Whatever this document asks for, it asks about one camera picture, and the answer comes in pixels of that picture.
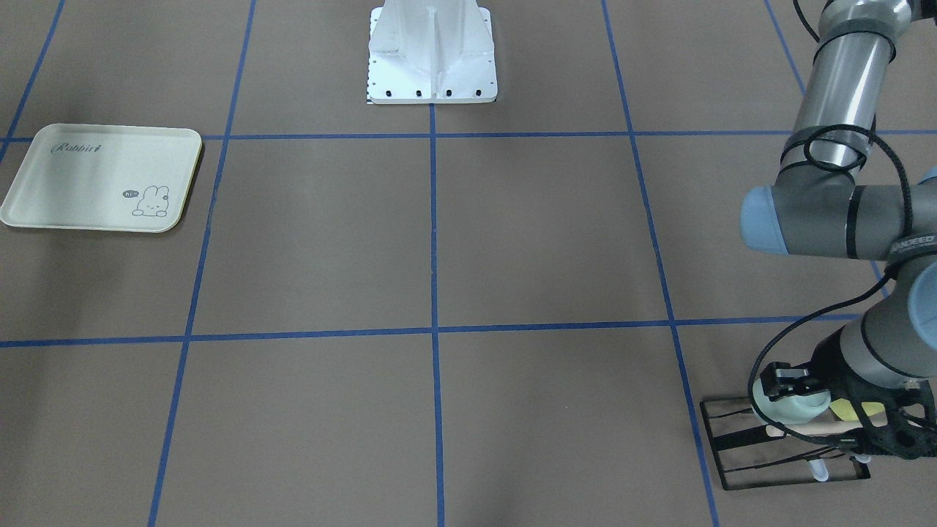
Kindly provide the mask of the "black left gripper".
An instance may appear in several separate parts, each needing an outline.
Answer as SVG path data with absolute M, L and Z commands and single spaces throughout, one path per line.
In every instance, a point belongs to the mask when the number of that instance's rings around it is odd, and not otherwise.
M 771 401 L 814 395 L 818 383 L 829 391 L 832 401 L 853 401 L 859 428 L 846 435 L 853 438 L 852 448 L 858 454 L 904 460 L 936 455 L 935 397 L 928 381 L 898 388 L 876 386 L 848 367 L 839 345 L 820 344 L 807 365 L 769 363 L 760 382 L 762 395 Z M 860 403 L 881 403 L 886 411 L 870 418 Z

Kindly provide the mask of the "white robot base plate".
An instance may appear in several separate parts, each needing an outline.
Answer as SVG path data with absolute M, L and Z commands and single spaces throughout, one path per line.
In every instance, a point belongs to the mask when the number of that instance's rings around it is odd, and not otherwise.
M 369 21 L 368 103 L 496 101 L 490 10 L 475 1 L 385 1 Z

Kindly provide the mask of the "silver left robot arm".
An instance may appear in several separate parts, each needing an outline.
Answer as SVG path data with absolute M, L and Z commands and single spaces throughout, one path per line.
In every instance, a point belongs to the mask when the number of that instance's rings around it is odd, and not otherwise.
M 750 249 L 883 261 L 869 291 L 893 292 L 819 343 L 802 365 L 764 364 L 747 379 L 756 416 L 783 435 L 864 456 L 935 456 L 935 174 L 910 184 L 876 132 L 876 107 L 897 44 L 933 1 L 829 1 L 813 70 L 774 184 L 741 206 Z

